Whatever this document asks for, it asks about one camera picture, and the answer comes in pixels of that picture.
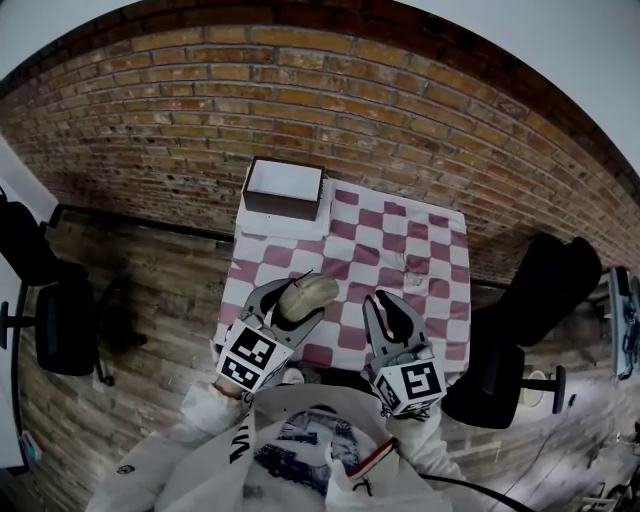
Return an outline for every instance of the pink checkered tablecloth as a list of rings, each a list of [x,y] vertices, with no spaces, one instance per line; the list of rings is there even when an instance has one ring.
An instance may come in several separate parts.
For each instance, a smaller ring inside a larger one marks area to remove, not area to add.
[[[333,276],[340,293],[294,359],[361,370],[372,357],[362,303],[367,294],[383,289],[403,297],[424,317],[445,372],[464,371],[471,312],[464,216],[331,181],[330,232],[323,240],[237,233],[214,343],[224,343],[228,326],[255,287],[315,271]]]

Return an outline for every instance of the open box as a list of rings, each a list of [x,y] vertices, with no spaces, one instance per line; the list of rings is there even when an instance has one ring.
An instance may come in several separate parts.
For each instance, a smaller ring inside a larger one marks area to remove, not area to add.
[[[247,210],[315,220],[324,167],[254,157],[242,189]]]

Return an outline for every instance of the table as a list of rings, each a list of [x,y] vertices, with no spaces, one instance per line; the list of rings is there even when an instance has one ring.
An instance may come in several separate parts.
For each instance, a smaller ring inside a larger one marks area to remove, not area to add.
[[[221,345],[251,291],[308,271],[334,277],[339,294],[294,354],[322,367],[361,370],[372,358],[362,303],[376,289],[401,296],[424,318],[446,373],[469,359],[469,253],[464,216],[365,187],[329,180],[329,234],[301,241],[236,234],[213,343]]]

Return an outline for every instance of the person's hand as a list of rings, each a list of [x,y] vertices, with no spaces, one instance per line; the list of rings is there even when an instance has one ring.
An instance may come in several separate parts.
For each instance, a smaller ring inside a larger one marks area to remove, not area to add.
[[[244,391],[244,389],[242,389],[240,386],[236,386],[233,382],[223,377],[218,377],[213,383],[213,387],[220,391],[220,393],[222,393],[223,395],[228,396],[229,398],[234,398],[236,400],[242,398],[242,392]]]

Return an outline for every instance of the floor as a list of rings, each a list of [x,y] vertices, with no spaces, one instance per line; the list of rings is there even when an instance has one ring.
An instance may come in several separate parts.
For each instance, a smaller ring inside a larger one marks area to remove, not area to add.
[[[41,370],[33,333],[23,332],[24,428],[44,456],[33,476],[0,482],[20,511],[83,510],[105,471],[144,436],[177,419],[190,384],[212,370],[209,338],[231,257],[227,243],[69,212],[48,238],[59,256],[88,270],[96,294],[115,276],[128,286],[109,307],[101,341],[113,388]],[[497,294],[472,290],[476,306]],[[28,308],[34,300],[31,292]],[[133,333],[145,335],[147,344],[129,346]],[[508,492],[534,510],[575,510],[586,490],[602,481],[618,483],[635,467],[630,450],[622,449],[624,459],[611,459],[608,448],[588,469],[598,446],[617,431],[630,432],[640,417],[640,382],[614,386],[604,340],[606,332],[584,304],[527,353],[527,370],[567,368],[567,396],[577,396],[560,415],[550,414],[547,397],[538,407],[519,408],[504,431],[444,419],[449,450],[469,480]],[[489,501],[487,509],[506,510]]]

